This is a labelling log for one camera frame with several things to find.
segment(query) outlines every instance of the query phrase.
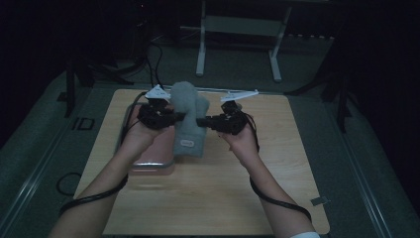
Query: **gray floor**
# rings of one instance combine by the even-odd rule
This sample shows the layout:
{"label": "gray floor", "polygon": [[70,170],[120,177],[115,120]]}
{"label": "gray floor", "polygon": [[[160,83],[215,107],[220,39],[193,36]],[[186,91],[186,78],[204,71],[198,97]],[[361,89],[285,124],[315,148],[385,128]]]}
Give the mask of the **gray floor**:
{"label": "gray floor", "polygon": [[[331,45],[319,39],[286,38],[278,57],[283,82],[278,83],[271,79],[266,51],[210,45],[205,74],[196,77],[196,48],[170,47],[164,38],[157,43],[164,46],[158,72],[165,85],[187,80],[203,88],[269,93],[310,81]],[[151,60],[158,60],[157,48],[151,48]],[[136,83],[134,88],[150,81],[146,70],[127,79]],[[50,85],[1,151],[1,237],[47,236],[59,208],[70,200],[56,191],[55,183],[66,173],[82,173],[111,97],[123,87],[106,80],[98,80],[93,88],[77,87],[77,107],[72,117],[63,118],[65,104],[56,98],[65,90],[64,80],[63,74]],[[322,86],[290,96],[289,101],[320,193],[330,200],[324,205],[330,237],[420,237],[419,218],[366,118],[350,104],[353,116],[347,118],[347,133],[342,134],[335,123],[337,103],[322,102],[321,90]],[[94,119],[93,129],[73,129],[77,117]],[[69,178],[63,189],[76,186],[77,178]],[[27,196],[19,196],[19,191]]]}

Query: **table leg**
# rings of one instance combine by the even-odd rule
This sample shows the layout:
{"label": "table leg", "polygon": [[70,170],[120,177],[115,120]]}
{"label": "table leg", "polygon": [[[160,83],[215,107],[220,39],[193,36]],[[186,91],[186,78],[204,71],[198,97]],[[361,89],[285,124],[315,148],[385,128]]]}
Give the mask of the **table leg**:
{"label": "table leg", "polygon": [[284,31],[286,29],[287,21],[290,17],[290,12],[291,12],[291,7],[288,7],[284,15],[283,22],[276,36],[275,46],[272,50],[268,51],[269,62],[271,64],[272,77],[273,77],[273,80],[276,82],[281,82],[281,74],[280,74],[280,69],[278,67],[277,54],[280,48],[281,40],[284,37]]}
{"label": "table leg", "polygon": [[65,94],[65,102],[67,105],[65,111],[65,118],[68,118],[71,112],[74,109],[75,105],[75,95],[74,95],[74,62],[73,58],[70,58],[66,62],[66,94]]}
{"label": "table leg", "polygon": [[202,76],[204,74],[204,63],[206,61],[206,1],[202,0],[201,2],[200,50],[198,51],[197,69],[195,70],[197,76]]}
{"label": "table leg", "polygon": [[349,114],[347,110],[347,96],[348,96],[348,87],[349,87],[350,77],[346,74],[342,79],[342,85],[340,89],[340,100],[339,108],[337,112],[337,123],[339,128],[343,133],[346,133],[345,120],[346,116]]}

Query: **wrist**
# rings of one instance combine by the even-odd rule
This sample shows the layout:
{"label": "wrist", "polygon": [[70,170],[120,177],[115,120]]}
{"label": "wrist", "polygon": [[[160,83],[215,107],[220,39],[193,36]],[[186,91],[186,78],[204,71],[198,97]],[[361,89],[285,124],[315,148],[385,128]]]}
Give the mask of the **wrist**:
{"label": "wrist", "polygon": [[254,171],[259,171],[260,168],[265,167],[263,160],[259,155],[238,157],[241,164],[251,174]]}
{"label": "wrist", "polygon": [[134,140],[136,140],[136,143],[124,142],[114,157],[118,158],[119,161],[125,161],[132,164],[154,142],[154,138],[149,136],[142,136],[140,138],[135,138]]}

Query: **hand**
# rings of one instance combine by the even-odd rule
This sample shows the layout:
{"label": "hand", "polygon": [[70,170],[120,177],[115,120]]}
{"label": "hand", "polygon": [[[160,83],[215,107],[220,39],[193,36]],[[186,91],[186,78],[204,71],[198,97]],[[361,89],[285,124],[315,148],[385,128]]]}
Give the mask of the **hand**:
{"label": "hand", "polygon": [[166,128],[161,130],[150,129],[136,117],[131,120],[129,125],[131,125],[129,127],[130,129],[124,138],[123,144],[118,149],[116,156],[130,160],[133,163]]}
{"label": "hand", "polygon": [[247,168],[252,162],[260,159],[253,128],[249,124],[236,136],[222,132],[217,132],[217,134],[228,142],[230,150],[244,167]]}

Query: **metal bar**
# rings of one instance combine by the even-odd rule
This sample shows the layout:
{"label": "metal bar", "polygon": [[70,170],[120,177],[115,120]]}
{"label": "metal bar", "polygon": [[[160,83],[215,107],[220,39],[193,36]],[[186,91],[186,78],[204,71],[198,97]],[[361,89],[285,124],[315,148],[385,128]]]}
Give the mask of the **metal bar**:
{"label": "metal bar", "polygon": [[281,27],[280,21],[235,17],[206,17],[206,31],[275,37]]}
{"label": "metal bar", "polygon": [[74,66],[73,58],[68,59],[66,64],[66,89],[65,101],[67,103],[67,110],[65,111],[65,118],[68,118],[74,109]]}
{"label": "metal bar", "polygon": [[281,82],[281,74],[280,74],[280,68],[278,66],[277,54],[280,49],[281,41],[283,40],[283,37],[284,37],[284,31],[286,30],[286,25],[290,17],[290,13],[291,13],[291,7],[288,7],[286,10],[286,13],[284,14],[282,24],[279,24],[280,28],[278,29],[278,33],[276,35],[274,48],[271,51],[268,51],[269,62],[271,64],[272,79],[275,82]]}
{"label": "metal bar", "polygon": [[200,29],[200,50],[198,50],[197,69],[195,74],[202,76],[204,74],[204,63],[206,61],[206,1],[201,1],[201,29]]}
{"label": "metal bar", "polygon": [[348,84],[349,76],[347,74],[343,75],[341,79],[341,90],[340,90],[340,99],[339,99],[339,108],[337,112],[337,123],[343,133],[346,133],[346,109],[347,109],[347,96],[348,96]]}
{"label": "metal bar", "polygon": [[81,109],[81,105],[83,104],[82,102],[86,100],[87,96],[89,95],[89,92],[90,89],[86,88],[85,90],[80,90],[80,92],[78,93],[79,100],[76,104],[78,106],[74,108],[74,113],[72,113],[72,115],[63,122],[62,126],[53,137],[51,143],[47,147],[40,161],[37,163],[34,170],[23,183],[12,205],[9,207],[8,211],[3,216],[3,219],[0,222],[0,237],[7,237],[8,234],[12,232],[14,224],[25,211],[25,208],[28,206],[29,202],[31,201],[32,197],[37,191],[37,188],[41,180],[43,179],[49,164],[53,159],[53,152],[59,146],[59,143],[61,142],[67,129],[71,127],[72,121],[76,118],[75,115]]}
{"label": "metal bar", "polygon": [[[328,113],[328,115],[329,115],[329,119],[331,123],[336,128],[335,131],[339,132],[340,128],[338,128],[338,125],[336,123],[333,113],[330,112]],[[355,155],[355,152],[351,146],[351,143],[349,142],[347,135],[344,133],[337,133],[337,134],[340,140],[342,141],[343,145],[345,146],[344,151],[347,154],[347,157],[349,158],[349,162],[351,165],[350,169],[355,177],[356,185],[359,189],[359,192],[361,193],[362,200],[365,203],[365,206],[367,208],[367,213],[370,216],[370,220],[373,224],[376,234],[378,235],[378,237],[391,238],[392,237],[391,232],[382,215],[381,209],[376,200],[374,192],[372,191],[371,187],[368,184],[368,180],[364,175],[362,167],[359,164],[358,158]]]}

